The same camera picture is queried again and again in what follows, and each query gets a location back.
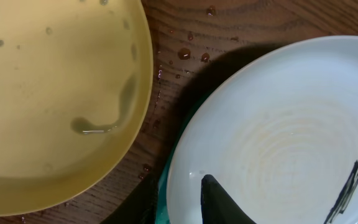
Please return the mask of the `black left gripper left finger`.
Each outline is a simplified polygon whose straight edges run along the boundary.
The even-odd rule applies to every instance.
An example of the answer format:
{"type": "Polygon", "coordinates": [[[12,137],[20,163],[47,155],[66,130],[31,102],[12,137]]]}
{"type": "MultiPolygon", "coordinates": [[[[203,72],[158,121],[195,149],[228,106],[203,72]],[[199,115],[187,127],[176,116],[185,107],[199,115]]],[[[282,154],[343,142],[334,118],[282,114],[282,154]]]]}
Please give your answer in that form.
{"type": "Polygon", "coordinates": [[[148,174],[101,224],[154,224],[157,200],[158,181],[148,174]]]}

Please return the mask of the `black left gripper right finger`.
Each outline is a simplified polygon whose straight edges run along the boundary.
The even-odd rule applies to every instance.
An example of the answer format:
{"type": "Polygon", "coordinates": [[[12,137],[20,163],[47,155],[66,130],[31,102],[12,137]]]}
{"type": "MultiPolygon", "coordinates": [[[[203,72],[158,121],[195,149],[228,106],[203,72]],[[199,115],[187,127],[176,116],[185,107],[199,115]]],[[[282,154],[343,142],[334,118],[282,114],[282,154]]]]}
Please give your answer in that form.
{"type": "Polygon", "coordinates": [[[200,201],[203,224],[256,224],[211,174],[201,180],[200,201]]]}

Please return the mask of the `yellow plate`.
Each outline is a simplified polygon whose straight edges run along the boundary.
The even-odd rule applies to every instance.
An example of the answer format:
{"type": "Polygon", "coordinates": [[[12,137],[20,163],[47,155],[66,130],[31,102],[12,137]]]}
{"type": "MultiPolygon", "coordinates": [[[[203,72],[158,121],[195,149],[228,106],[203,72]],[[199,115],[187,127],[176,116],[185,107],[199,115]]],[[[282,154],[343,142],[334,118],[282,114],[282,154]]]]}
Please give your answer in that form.
{"type": "Polygon", "coordinates": [[[153,72],[140,0],[0,0],[0,217],[106,176],[139,132],[153,72]]]}

